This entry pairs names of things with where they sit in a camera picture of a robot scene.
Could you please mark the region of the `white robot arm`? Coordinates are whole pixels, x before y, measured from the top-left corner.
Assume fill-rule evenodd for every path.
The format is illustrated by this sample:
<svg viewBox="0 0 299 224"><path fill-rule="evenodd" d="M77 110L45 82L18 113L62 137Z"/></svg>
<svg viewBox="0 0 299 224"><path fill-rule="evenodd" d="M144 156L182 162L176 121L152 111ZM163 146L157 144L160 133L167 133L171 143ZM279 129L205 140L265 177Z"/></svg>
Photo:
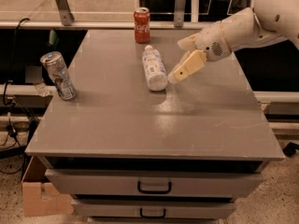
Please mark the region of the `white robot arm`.
<svg viewBox="0 0 299 224"><path fill-rule="evenodd" d="M207 62L224 59L240 49L273 45L282 37L299 48L299 0L254 0L252 7L180 39L178 46L185 54L168 80L178 83Z"/></svg>

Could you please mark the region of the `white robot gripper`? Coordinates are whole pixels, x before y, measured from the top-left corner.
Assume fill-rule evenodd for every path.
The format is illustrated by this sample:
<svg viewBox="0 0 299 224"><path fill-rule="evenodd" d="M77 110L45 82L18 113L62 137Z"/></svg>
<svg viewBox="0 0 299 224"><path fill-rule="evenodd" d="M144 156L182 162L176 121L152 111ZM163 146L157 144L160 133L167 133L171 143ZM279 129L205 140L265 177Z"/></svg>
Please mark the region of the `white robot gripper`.
<svg viewBox="0 0 299 224"><path fill-rule="evenodd" d="M206 61L216 62L232 53L220 21L204 28L198 34L180 39L178 46L187 52L168 74L168 81L172 84L179 83L202 69Z"/></svg>

